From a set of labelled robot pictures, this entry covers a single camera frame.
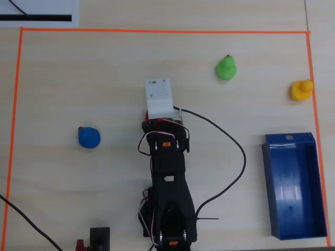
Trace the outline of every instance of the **blue container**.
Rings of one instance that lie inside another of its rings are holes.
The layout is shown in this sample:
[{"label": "blue container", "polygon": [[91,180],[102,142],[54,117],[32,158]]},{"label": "blue container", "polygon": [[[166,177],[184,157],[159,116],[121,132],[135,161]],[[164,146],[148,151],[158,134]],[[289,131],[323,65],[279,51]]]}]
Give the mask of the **blue container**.
[{"label": "blue container", "polygon": [[312,133],[267,134],[262,147],[272,235],[327,236]]}]

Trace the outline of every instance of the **wood surface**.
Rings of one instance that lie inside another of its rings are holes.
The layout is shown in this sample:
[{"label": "wood surface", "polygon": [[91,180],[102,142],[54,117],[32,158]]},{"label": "wood surface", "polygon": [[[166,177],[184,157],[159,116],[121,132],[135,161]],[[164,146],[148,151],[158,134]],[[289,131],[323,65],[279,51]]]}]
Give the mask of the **wood surface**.
[{"label": "wood surface", "polygon": [[[329,35],[331,26],[325,24],[332,22],[334,6],[331,1],[322,3],[307,1],[307,8],[333,229],[333,103],[329,91],[333,37]],[[306,17],[304,1],[82,0],[80,27],[306,30]],[[18,29],[0,30],[2,194],[18,35]],[[220,221],[199,222],[199,240],[192,249],[325,246],[325,238],[281,242],[270,236],[259,148],[265,133],[315,133],[311,100],[297,106],[287,97],[287,87],[294,80],[309,78],[305,36],[198,35],[195,40],[168,35],[166,40],[162,35],[133,39],[134,34],[119,35],[25,33],[13,202],[65,250],[73,250],[77,238],[87,239],[90,227],[108,224],[112,250],[146,250],[149,240],[141,237],[136,209],[138,187],[146,187],[150,179],[148,160],[136,147],[146,107],[144,79],[164,76],[171,78],[176,105],[218,122],[237,138],[248,157],[246,173],[236,187],[202,210],[203,216],[218,216]],[[214,68],[226,52],[237,58],[238,75],[222,85]],[[324,58],[330,67],[324,67]],[[191,115],[185,115],[185,120],[192,134],[191,152],[186,155],[187,181],[197,207],[235,178],[242,156],[209,124]],[[97,151],[84,151],[76,145],[79,123],[103,133]],[[205,165],[213,169],[204,169]],[[54,250],[11,209],[8,220],[6,250]]]},{"label": "wood surface", "polygon": [[311,55],[314,68],[315,91],[317,95],[319,127],[321,134],[323,166],[328,204],[328,222],[332,246],[335,242],[335,86],[333,66],[335,64],[335,2],[322,0],[306,2],[310,35]]},{"label": "wood surface", "polygon": [[[235,56],[238,74],[222,82],[214,69],[226,54]],[[309,77],[300,34],[26,32],[12,201],[69,250],[89,227],[103,225],[111,227],[112,250],[148,248],[137,210],[141,190],[150,184],[149,159],[137,144],[146,111],[144,80],[156,77],[169,77],[174,103],[222,125],[248,158],[236,186],[201,211],[221,220],[198,223],[193,250],[325,246],[324,238],[271,237],[267,207],[264,134],[315,134],[312,101],[297,104],[288,96],[293,80]],[[189,115],[184,119],[192,135],[186,177],[197,207],[238,175],[243,159],[215,128]],[[97,149],[78,146],[79,126],[100,130]],[[17,236],[27,246],[48,245],[12,210],[7,231],[13,249]]]}]

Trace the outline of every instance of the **orange line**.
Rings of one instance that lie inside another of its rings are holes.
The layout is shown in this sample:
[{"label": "orange line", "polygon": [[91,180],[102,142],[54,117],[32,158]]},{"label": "orange line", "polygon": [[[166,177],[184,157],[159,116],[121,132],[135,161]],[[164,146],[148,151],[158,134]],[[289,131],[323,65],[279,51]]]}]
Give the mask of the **orange line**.
[{"label": "orange line", "polygon": [[78,28],[23,28],[26,31],[90,31],[134,33],[181,33],[181,34],[308,34],[310,31],[263,31],[263,30],[133,30],[133,29],[78,29]]},{"label": "orange line", "polygon": [[[309,64],[309,75],[310,80],[314,82],[313,76],[313,66],[312,66],[312,57],[310,53],[310,42],[309,42],[309,34],[306,34],[306,42],[307,42],[307,53],[308,53],[308,64]],[[327,213],[327,199],[326,199],[326,186],[325,186],[325,176],[323,174],[323,162],[322,162],[322,151],[321,151],[321,138],[320,138],[320,129],[319,129],[319,120],[318,120],[318,110],[316,106],[316,96],[315,90],[312,91],[313,97],[313,108],[314,108],[314,119],[315,119],[315,127],[316,127],[316,138],[318,142],[318,151],[319,151],[319,166],[320,166],[320,178],[321,178],[321,191],[322,191],[322,200],[323,200],[323,208],[325,210],[325,218],[326,218],[326,226],[327,226],[327,246],[330,247],[330,233],[328,228],[328,213]]]},{"label": "orange line", "polygon": [[[19,83],[21,49],[22,49],[22,36],[23,36],[23,28],[21,27],[20,28],[20,37],[19,37],[19,48],[18,48],[18,52],[17,52],[17,62],[16,62],[16,76],[15,76],[14,101],[13,101],[13,115],[12,115],[12,131],[11,131],[11,134],[10,134],[10,150],[9,150],[8,176],[7,176],[7,188],[6,188],[6,199],[7,200],[9,200],[10,179],[11,179],[11,176],[12,176],[12,162],[13,162],[14,134],[15,134],[15,117],[16,117],[16,101],[17,101],[17,88],[18,88],[18,83]],[[6,203],[5,204],[5,214],[4,214],[4,225],[3,225],[3,230],[2,230],[1,251],[5,250],[7,216],[8,216],[8,204]]]}]

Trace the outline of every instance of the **yellow toy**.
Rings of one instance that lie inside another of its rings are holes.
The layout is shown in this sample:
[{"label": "yellow toy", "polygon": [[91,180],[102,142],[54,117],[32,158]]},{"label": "yellow toy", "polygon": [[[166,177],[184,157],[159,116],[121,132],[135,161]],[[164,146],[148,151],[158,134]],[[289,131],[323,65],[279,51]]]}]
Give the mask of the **yellow toy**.
[{"label": "yellow toy", "polygon": [[297,81],[291,87],[291,96],[296,101],[308,99],[312,95],[313,87],[311,80]]}]

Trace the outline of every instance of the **blue object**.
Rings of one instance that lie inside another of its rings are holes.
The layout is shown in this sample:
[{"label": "blue object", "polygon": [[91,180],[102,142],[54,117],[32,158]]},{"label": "blue object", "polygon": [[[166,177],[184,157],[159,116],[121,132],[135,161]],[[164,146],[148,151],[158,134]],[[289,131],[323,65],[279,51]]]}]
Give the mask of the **blue object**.
[{"label": "blue object", "polygon": [[272,235],[327,236],[312,133],[267,134],[262,148]]},{"label": "blue object", "polygon": [[99,145],[100,133],[92,127],[79,127],[78,140],[82,147],[92,149]]}]

